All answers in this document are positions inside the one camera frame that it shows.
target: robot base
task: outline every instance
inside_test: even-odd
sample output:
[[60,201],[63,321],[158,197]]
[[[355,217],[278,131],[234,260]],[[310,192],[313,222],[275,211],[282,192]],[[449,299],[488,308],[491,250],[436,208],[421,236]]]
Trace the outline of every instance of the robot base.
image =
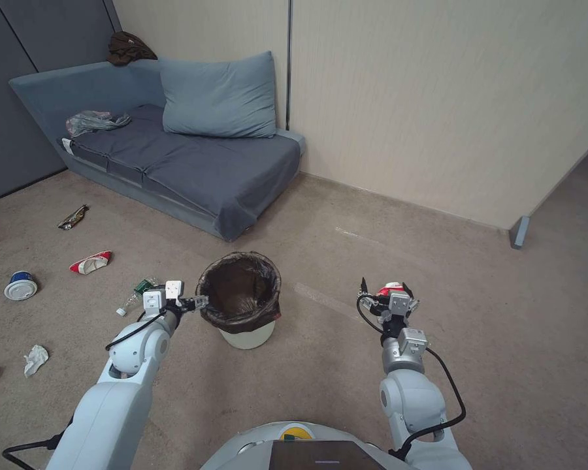
[[303,421],[277,421],[263,424],[238,433],[226,442],[201,467],[201,470],[268,469],[272,443],[279,441],[286,430],[292,434],[307,434],[318,441],[351,441],[386,469],[413,469],[406,463],[390,456],[372,444],[365,443],[354,435],[321,424]]

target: white can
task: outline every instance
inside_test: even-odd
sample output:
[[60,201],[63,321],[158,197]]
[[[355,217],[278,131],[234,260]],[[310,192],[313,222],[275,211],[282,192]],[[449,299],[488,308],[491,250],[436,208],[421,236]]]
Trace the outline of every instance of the white can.
[[15,271],[5,287],[9,300],[26,300],[37,292],[37,283],[28,271]]

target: trash can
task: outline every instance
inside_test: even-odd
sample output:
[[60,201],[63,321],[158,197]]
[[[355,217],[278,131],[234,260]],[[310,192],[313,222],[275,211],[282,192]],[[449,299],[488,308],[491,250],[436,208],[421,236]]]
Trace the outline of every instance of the trash can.
[[212,263],[196,286],[196,295],[209,296],[201,317],[239,349],[252,349],[268,340],[281,316],[280,292],[278,269],[255,251],[236,251]]

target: white bucket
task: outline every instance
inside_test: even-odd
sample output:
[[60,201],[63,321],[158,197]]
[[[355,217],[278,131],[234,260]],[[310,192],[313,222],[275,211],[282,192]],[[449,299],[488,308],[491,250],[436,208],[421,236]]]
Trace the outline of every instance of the white bucket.
[[222,331],[219,328],[218,331],[222,333],[224,339],[226,339],[231,346],[236,347],[237,349],[253,349],[268,341],[268,338],[274,331],[274,322],[272,321],[251,332],[232,334]]

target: crumpled tissue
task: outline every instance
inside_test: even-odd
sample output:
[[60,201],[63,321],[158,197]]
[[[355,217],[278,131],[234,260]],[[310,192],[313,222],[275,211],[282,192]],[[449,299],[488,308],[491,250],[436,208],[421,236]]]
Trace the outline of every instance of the crumpled tissue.
[[35,345],[29,352],[28,356],[24,356],[26,365],[24,366],[24,375],[30,377],[37,372],[37,369],[48,360],[48,351],[43,346]]

